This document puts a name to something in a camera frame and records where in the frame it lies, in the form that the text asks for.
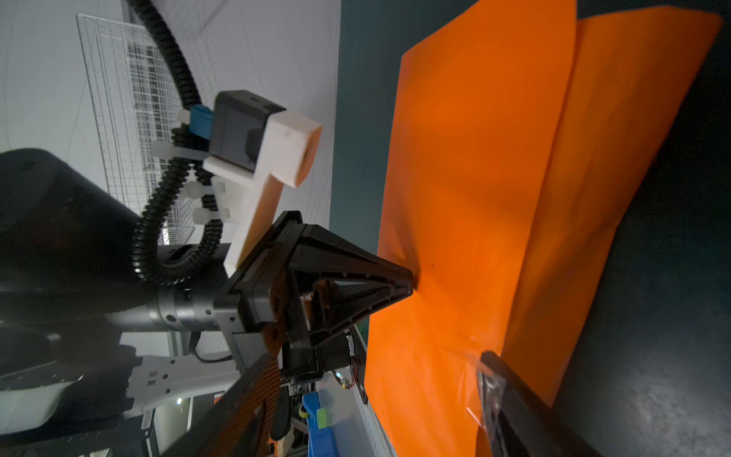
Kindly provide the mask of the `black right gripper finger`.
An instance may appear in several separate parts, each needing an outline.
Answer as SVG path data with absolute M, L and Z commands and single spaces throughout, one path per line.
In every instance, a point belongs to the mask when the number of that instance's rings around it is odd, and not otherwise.
M 481 362 L 506 380 L 497 430 L 478 439 L 478 452 L 493 456 L 598 456 L 495 352 Z

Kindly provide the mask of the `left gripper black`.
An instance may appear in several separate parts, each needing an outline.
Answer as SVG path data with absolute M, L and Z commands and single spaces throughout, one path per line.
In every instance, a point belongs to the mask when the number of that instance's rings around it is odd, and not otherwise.
M 214 314 L 241 375 L 268 357 L 284 383 L 314 383 L 353 363 L 341 332 L 413 289 L 408 268 L 286 211 L 216 295 Z

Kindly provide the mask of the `clear tape piece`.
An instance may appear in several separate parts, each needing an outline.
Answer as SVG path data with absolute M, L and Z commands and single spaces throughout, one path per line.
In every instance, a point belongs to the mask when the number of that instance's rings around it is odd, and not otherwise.
M 474 388 L 468 392 L 466 410 L 486 434 L 493 434 L 499 423 L 506 380 L 477 356 L 468 354 L 466 360 L 475 378 Z

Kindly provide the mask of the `orange wrapping paper sheet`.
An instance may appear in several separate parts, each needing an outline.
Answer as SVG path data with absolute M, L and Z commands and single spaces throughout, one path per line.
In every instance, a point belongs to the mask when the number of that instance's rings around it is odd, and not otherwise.
M 401 456 L 476 456 L 476 360 L 552 403 L 622 218 L 726 1 L 479 1 L 402 57 L 379 253 L 411 297 L 369 323 Z

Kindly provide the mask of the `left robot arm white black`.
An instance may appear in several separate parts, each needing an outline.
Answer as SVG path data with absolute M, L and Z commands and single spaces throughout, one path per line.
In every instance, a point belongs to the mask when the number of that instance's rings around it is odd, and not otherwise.
M 45 150 L 1 156 L 1 434 L 102 430 L 196 388 L 206 428 L 268 434 L 320 352 L 411 296 L 413 274 L 298 211 L 321 126 L 249 91 L 201 100 L 154 3 L 137 14 L 183 110 L 167 167 L 133 213 Z

